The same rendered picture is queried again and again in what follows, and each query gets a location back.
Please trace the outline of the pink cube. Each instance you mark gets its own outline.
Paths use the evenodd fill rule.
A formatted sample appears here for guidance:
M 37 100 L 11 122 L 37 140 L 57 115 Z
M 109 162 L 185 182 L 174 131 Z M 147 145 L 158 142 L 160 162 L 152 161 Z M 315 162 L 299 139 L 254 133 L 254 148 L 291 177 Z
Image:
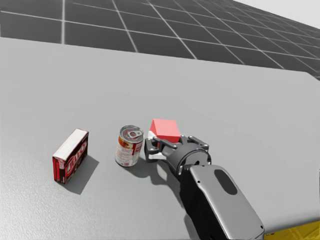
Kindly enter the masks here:
M 170 119 L 154 118 L 148 131 L 148 138 L 158 137 L 171 143 L 178 143 L 180 131 L 177 122 Z

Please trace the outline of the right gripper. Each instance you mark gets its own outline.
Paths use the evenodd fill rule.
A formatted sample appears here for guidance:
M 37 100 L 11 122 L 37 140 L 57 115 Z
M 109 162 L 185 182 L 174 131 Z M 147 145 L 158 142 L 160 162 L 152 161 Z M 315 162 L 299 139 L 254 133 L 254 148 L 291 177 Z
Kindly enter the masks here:
M 193 135 L 181 135 L 178 142 L 171 142 L 149 130 L 144 141 L 146 160 L 166 161 L 175 176 L 181 175 L 185 165 L 211 165 L 208 150 L 209 145 Z

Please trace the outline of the red carton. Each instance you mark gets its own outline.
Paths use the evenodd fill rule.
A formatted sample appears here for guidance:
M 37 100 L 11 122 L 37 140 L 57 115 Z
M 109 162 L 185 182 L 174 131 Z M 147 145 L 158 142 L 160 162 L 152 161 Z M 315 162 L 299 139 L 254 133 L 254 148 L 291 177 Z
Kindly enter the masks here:
M 52 156 L 53 179 L 67 184 L 88 154 L 89 132 L 76 128 Z

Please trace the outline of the red and white can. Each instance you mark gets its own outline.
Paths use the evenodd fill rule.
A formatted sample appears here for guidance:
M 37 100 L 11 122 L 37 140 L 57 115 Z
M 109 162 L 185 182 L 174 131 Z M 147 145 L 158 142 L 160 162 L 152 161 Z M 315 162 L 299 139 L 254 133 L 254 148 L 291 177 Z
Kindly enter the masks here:
M 139 159 L 144 141 L 144 131 L 135 125 L 123 126 L 118 135 L 115 161 L 122 167 L 134 166 Z

